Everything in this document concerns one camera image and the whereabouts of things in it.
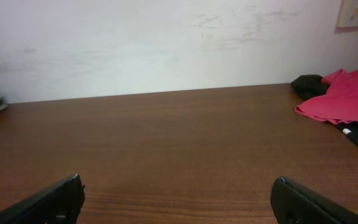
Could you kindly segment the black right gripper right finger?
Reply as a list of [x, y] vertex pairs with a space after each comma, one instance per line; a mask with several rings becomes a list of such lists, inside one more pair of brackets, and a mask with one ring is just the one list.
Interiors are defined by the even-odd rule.
[[288, 177], [275, 180], [270, 204], [278, 224], [358, 224], [358, 214]]

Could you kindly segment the red orange t-shirt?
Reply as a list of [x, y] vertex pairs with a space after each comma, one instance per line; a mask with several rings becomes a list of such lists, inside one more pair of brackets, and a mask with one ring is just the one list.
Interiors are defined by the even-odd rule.
[[317, 121], [332, 124], [358, 122], [358, 69], [340, 69], [323, 77], [328, 90], [296, 106], [295, 111]]

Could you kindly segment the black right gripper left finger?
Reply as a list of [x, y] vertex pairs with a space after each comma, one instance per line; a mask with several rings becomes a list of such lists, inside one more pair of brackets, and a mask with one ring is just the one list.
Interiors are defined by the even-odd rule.
[[0, 224], [76, 224], [85, 202], [78, 174], [0, 211]]

